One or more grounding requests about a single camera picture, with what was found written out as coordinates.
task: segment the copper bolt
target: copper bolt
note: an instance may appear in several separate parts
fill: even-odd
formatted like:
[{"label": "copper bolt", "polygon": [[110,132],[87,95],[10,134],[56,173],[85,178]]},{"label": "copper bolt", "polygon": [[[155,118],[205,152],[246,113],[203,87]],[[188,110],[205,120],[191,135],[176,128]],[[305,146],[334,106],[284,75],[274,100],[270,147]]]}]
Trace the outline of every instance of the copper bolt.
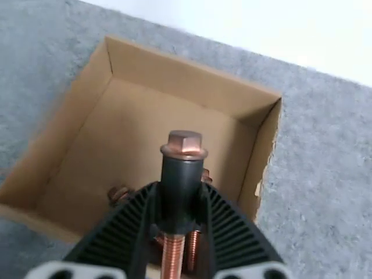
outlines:
[{"label": "copper bolt", "polygon": [[127,187],[124,187],[124,186],[112,187],[107,193],[107,197],[109,198],[110,205],[111,206],[117,205],[118,203],[123,201],[123,199],[125,199],[125,197],[129,193],[130,193],[130,190]]},{"label": "copper bolt", "polygon": [[155,237],[155,240],[161,247],[164,246],[164,236],[162,234]]},{"label": "copper bolt", "polygon": [[200,231],[192,231],[189,234],[187,269],[190,272],[195,270],[200,233],[201,233]]},{"label": "copper bolt", "polygon": [[182,271],[185,236],[164,235],[160,279],[179,279]]},{"label": "copper bolt", "polygon": [[209,170],[203,169],[202,182],[212,183],[212,178],[209,176]]},{"label": "copper bolt", "polygon": [[193,131],[171,131],[168,143],[160,151],[164,156],[180,160],[203,160],[208,155],[202,148],[202,135]]}]

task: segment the hex bolt head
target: hex bolt head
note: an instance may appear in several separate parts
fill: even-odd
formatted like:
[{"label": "hex bolt head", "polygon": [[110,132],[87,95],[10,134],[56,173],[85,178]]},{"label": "hex bolt head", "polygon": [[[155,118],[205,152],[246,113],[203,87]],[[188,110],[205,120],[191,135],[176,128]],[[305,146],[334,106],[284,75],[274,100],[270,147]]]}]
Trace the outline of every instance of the hex bolt head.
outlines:
[{"label": "hex bolt head", "polygon": [[174,130],[168,143],[160,148],[165,156],[181,160],[203,160],[207,150],[202,148],[202,135],[193,131]]}]

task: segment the gray carpet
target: gray carpet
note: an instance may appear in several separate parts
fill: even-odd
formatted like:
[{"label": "gray carpet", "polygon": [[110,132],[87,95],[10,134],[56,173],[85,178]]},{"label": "gray carpet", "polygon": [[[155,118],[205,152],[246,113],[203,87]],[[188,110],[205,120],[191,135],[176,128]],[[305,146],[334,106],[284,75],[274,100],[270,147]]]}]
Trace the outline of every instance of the gray carpet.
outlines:
[{"label": "gray carpet", "polygon": [[[74,0],[0,1],[0,167],[22,154],[107,33],[283,92],[260,228],[298,278],[372,277],[372,90],[117,12]],[[0,220],[0,277],[21,278],[70,248]]]}]

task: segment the white wall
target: white wall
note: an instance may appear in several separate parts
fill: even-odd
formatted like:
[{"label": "white wall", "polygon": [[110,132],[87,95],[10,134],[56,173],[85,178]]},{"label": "white wall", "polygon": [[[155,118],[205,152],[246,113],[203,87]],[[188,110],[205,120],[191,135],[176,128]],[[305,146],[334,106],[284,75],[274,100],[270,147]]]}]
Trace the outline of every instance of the white wall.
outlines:
[{"label": "white wall", "polygon": [[84,0],[372,86],[371,0]]}]

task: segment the threaded bolt shaft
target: threaded bolt shaft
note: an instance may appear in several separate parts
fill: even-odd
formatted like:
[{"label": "threaded bolt shaft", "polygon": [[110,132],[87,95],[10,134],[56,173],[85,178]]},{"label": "threaded bolt shaft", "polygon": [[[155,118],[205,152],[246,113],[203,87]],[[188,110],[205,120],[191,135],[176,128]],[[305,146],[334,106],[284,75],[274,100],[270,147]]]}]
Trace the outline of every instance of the threaded bolt shaft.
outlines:
[{"label": "threaded bolt shaft", "polygon": [[164,235],[161,279],[180,279],[184,246],[185,236]]},{"label": "threaded bolt shaft", "polygon": [[190,272],[193,272],[195,270],[199,240],[200,240],[200,231],[192,231],[189,234],[187,269]]}]

